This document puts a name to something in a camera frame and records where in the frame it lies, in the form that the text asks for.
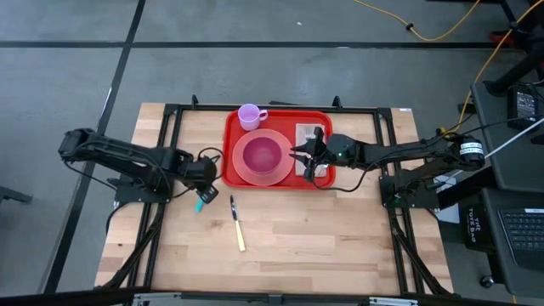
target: purple mug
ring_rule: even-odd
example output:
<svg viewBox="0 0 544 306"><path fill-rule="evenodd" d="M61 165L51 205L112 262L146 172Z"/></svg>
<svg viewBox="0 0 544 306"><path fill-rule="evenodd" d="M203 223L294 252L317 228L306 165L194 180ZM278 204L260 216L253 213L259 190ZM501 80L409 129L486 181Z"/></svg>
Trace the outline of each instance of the purple mug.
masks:
<svg viewBox="0 0 544 306"><path fill-rule="evenodd" d="M269 113L266 110L260 110L256 105L252 104L242 105L238 110L241 128L246 131L257 129L259 123L268 117Z"/></svg>

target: wooden table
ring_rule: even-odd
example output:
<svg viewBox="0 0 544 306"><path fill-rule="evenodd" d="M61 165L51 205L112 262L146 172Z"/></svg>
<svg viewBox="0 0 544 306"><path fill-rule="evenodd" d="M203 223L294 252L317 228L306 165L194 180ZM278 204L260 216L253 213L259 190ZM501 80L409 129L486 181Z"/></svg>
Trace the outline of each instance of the wooden table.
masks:
<svg viewBox="0 0 544 306"><path fill-rule="evenodd" d="M133 143L156 146L164 104L142 104ZM413 115L392 109L398 143L417 140ZM184 111L178 147L196 154L223 147L227 111ZM376 142L370 115L329 114L335 133ZM384 138L387 128L382 123ZM414 167L419 161L403 164ZM334 186L353 187L361 171L337 168ZM199 292L282 292L306 294L398 295L391 232L376 170L352 193L234 189L214 184L219 196L195 212L190 192L167 205L152 289ZM184 190L176 183L174 193ZM239 210L246 248L239 252L230 195ZM134 248L143 205L128 204L112 219L96 284L107 282ZM452 290L436 220L411 209L416 245L439 282ZM414 290L408 257L405 268ZM146 254L137 285L143 282Z"/></svg>

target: black desk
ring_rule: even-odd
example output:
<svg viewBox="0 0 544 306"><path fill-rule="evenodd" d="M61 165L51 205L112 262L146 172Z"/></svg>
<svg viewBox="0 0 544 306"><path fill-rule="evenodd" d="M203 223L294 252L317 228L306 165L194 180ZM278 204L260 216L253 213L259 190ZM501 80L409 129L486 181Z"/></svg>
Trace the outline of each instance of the black desk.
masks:
<svg viewBox="0 0 544 306"><path fill-rule="evenodd" d="M480 125L507 119L507 97L496 97L488 93L483 83L471 86L473 101ZM491 152L520 131L506 123L483 130L486 152ZM530 140L544 133L544 124L536 133L527 133L490 157L490 167L473 174L459 184L439 193L442 207L448 207L466 196L478 193L484 187L501 190L544 193L544 145L532 144Z"/></svg>
<svg viewBox="0 0 544 306"><path fill-rule="evenodd" d="M481 205L485 207L485 214L489 221L490 232L493 236L496 251L489 254L496 257L500 271L491 266L493 278L497 283L504 283L508 291L515 295L544 298L544 272L520 268L513 261L507 243L507 237L502 229L498 212L500 209L520 207L544 207L542 194L505 191L495 188L483 188L478 195L461 201L462 205Z"/></svg>

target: mug handle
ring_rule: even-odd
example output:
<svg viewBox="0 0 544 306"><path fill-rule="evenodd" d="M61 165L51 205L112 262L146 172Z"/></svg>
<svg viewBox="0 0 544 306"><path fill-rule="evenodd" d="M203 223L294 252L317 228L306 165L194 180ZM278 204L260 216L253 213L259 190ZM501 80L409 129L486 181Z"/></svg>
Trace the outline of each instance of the mug handle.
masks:
<svg viewBox="0 0 544 306"><path fill-rule="evenodd" d="M260 121L264 121L266 120L266 118L269 117L269 112L267 110L261 110L260 113L258 114L258 119Z"/></svg>

